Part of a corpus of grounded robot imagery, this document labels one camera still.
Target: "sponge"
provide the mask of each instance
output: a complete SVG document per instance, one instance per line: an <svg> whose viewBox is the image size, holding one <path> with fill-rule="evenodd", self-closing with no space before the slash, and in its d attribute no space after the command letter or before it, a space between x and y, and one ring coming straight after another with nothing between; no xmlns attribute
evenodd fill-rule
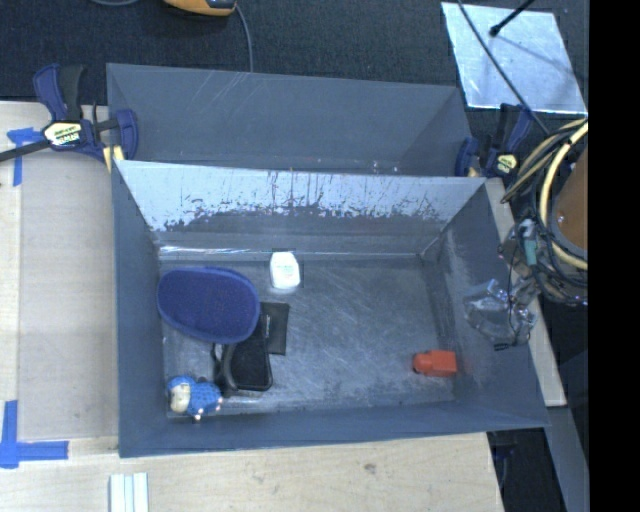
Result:
<svg viewBox="0 0 640 512"><path fill-rule="evenodd" d="M166 272L158 283L157 306L169 325L221 345L246 340L260 316L260 300L251 281L221 267Z"/></svg>

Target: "blue toy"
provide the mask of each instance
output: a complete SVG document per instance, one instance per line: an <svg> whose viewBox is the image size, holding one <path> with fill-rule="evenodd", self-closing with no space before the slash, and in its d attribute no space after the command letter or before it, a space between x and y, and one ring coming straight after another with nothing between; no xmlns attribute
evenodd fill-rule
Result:
<svg viewBox="0 0 640 512"><path fill-rule="evenodd" d="M211 411L219 411L222 393L212 382L196 382L188 375L179 375L167 383L170 407L178 414L188 414L196 421Z"/></svg>

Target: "blue clamp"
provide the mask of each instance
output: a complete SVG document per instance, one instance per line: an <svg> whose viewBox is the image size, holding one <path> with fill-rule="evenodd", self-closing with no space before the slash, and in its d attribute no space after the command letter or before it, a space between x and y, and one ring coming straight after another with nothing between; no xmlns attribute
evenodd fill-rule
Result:
<svg viewBox="0 0 640 512"><path fill-rule="evenodd" d="M69 441L19 442L17 425L18 401L5 402L2 442L0 442L0 468L16 469L22 461L69 458Z"/></svg>
<svg viewBox="0 0 640 512"><path fill-rule="evenodd" d="M50 64L34 75L36 96L47 107L51 122L42 129L40 140L1 152L0 162L50 148L54 151L74 151L104 163L110 157L107 146L100 140L100 133L112 129L119 130L117 145L125 158L132 159L135 156L138 128L133 111L119 110L114 118L98 122L94 110L93 122L83 119L82 108L78 104L78 84L84 69L83 66Z"/></svg>
<svg viewBox="0 0 640 512"><path fill-rule="evenodd" d="M42 133L33 128L9 130L7 137L9 137L9 140L13 142L16 147L44 140ZM13 164L13 186L17 187L20 183L22 183L22 157L18 156Z"/></svg>
<svg viewBox="0 0 640 512"><path fill-rule="evenodd" d="M494 136L483 144L467 137L458 151L456 176L506 176L517 166L515 153L533 123L531 111L523 105L500 105L500 119Z"/></svg>

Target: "black carpet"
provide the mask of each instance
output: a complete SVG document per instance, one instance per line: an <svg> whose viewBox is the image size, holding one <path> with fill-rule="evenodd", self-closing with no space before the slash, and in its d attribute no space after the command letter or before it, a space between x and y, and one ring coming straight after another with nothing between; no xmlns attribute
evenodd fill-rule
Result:
<svg viewBox="0 0 640 512"><path fill-rule="evenodd" d="M516 8L517 0L468 3ZM240 0L252 38L254 71L405 83L459 85L440 2L430 0ZM539 0L530 9L553 12L588 106L589 1ZM32 76L41 67L84 64L80 102L106 104L108 62L249 70L240 16L206 22L172 14L160 0L122 7L91 0L0 0L0 99L34 101ZM496 111L467 112L479 139L493 134ZM554 129L571 116L543 114ZM526 154L541 140L532 129ZM587 310L543 302L558 363L587 348ZM588 460L588 400L573 409ZM508 452L507 512L564 512L542 431L492 437Z"/></svg>

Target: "cord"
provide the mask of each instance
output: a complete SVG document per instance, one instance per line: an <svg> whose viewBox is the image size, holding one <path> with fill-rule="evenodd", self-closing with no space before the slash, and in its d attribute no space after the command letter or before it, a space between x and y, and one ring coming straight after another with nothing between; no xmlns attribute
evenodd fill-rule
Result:
<svg viewBox="0 0 640 512"><path fill-rule="evenodd" d="M140 0L89 0L98 5L106 5L108 7L121 7L125 5L132 5ZM238 16L240 16L240 21L242 21L242 28L244 30L245 36L247 37L247 47L249 50L249 71L253 73L253 42L251 41L251 32L249 31L249 25L247 24L247 20L244 17L244 13L240 6L236 4L235 10L238 11Z"/></svg>
<svg viewBox="0 0 640 512"><path fill-rule="evenodd" d="M121 7L125 5L131 5L139 2L140 0L90 0L94 4L106 5L107 7Z"/></svg>
<svg viewBox="0 0 640 512"><path fill-rule="evenodd" d="M487 54L487 56L489 57L489 59L491 59L491 62L493 62L493 65L495 66L495 68L498 71L498 73L500 73L500 75L502 76L504 81L509 86L509 89L511 89L513 94L515 94L516 97L518 98L518 101L520 101L520 103L529 111L529 113L531 114L531 117L536 122L536 124L540 127L540 129L545 134L545 136L548 136L549 135L549 130L547 129L547 127L540 120L540 118L535 114L533 109L531 109L531 107L529 107L527 101L518 92L518 90L516 89L515 85L513 85L513 82L511 82L511 80L509 80L509 77L506 75L506 73L500 67L500 64L498 64L498 61L496 60L496 58L491 53L491 50L489 50L489 47L483 41L482 36L480 35L480 32L478 32L478 29L474 25L473 21L471 21L471 18L469 17L469 14L467 13L467 10L464 8L464 5L462 5L462 0L458 0L458 7L460 7L460 10L462 11L463 16L467 20L467 23L469 24L469 27L471 28L471 30L473 31L474 35L476 36L476 39L478 40L478 42L480 43L480 45L484 49L484 51Z"/></svg>
<svg viewBox="0 0 640 512"><path fill-rule="evenodd" d="M236 4L236 11L238 11L238 15L240 16L240 20L242 21L242 28L244 29L245 36L247 37L247 47L249 49L249 71L253 73L253 43L251 42L251 32L249 31L249 25L247 25L247 20L244 17L244 13L240 6Z"/></svg>
<svg viewBox="0 0 640 512"><path fill-rule="evenodd" d="M549 205L549 193L551 191L551 184L553 183L553 179L558 173L558 169L560 168L560 163L564 160L564 157L567 155L569 150L579 141L581 140L589 131L589 123L584 123L575 134L571 136L571 138L565 142L562 147L556 153L549 169L545 175L544 183L542 184L542 189L540 191L540 221L544 228L547 227L547 214L548 214L548 205ZM575 256L569 254L565 250L563 250L558 244L553 243L553 250L558 255L558 257L568 263L569 265L573 265L574 267L579 268L580 270L587 270L587 262L576 258Z"/></svg>

